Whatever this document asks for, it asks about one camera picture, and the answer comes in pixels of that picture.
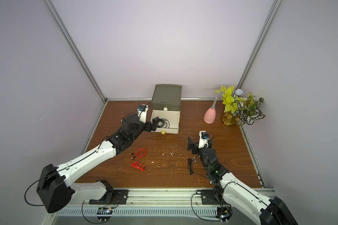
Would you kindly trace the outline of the black earphones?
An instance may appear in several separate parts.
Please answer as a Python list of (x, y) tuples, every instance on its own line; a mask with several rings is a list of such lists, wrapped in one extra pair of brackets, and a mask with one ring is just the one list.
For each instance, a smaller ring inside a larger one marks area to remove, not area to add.
[(187, 168), (189, 169), (189, 174), (192, 175), (195, 173), (193, 165), (194, 163), (196, 163), (196, 157), (189, 158), (187, 162), (188, 162)]
[(157, 122), (158, 128), (170, 128), (170, 122), (167, 119), (159, 118)]

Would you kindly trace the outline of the cream drawer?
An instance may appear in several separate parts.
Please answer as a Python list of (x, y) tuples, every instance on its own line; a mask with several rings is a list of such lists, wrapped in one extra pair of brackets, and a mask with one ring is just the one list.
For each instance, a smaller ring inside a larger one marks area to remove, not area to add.
[(170, 128), (157, 128), (155, 132), (165, 134), (178, 134), (180, 123), (180, 111), (161, 111), (153, 110), (151, 120), (155, 117), (167, 119), (170, 122)]

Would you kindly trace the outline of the olive green top drawer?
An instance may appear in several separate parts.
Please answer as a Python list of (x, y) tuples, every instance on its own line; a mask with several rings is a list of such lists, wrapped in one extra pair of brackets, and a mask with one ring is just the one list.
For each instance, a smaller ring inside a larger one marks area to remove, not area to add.
[(169, 103), (153, 103), (152, 109), (153, 110), (161, 110), (167, 108), (168, 111), (180, 111), (181, 110), (181, 102), (178, 104), (169, 104)]

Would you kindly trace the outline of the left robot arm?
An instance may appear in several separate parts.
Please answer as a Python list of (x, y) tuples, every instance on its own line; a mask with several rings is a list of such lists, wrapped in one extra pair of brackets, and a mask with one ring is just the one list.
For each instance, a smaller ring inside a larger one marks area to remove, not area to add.
[(44, 167), (36, 192), (47, 212), (57, 212), (76, 199), (110, 201), (112, 187), (106, 181), (82, 186), (75, 182), (97, 165), (128, 149), (144, 131), (156, 131), (158, 122), (159, 117), (147, 122), (144, 114), (131, 114), (122, 120), (122, 126), (114, 134), (104, 137), (97, 147), (67, 163)]

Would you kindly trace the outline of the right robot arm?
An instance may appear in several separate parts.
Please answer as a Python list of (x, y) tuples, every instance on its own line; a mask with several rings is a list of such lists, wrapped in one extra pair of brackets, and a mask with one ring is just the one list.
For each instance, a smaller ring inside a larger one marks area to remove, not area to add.
[(257, 225), (298, 224), (280, 198), (267, 197), (240, 181), (219, 162), (211, 146), (212, 141), (208, 137), (200, 137), (198, 143), (188, 137), (187, 150), (199, 156), (206, 177), (217, 192), (218, 203), (234, 206)]

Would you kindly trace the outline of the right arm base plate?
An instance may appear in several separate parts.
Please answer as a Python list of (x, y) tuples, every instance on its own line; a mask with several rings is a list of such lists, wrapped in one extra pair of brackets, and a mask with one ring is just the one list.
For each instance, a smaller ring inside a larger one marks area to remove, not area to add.
[(200, 194), (203, 205), (227, 205), (213, 189), (200, 189), (197, 194)]

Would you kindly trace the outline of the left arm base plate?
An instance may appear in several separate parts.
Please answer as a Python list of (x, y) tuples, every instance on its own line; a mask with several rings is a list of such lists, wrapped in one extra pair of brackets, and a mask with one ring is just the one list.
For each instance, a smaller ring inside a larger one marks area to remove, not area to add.
[(128, 199), (129, 190), (127, 189), (114, 189), (108, 191), (104, 196), (99, 200), (90, 200), (90, 205), (125, 205)]

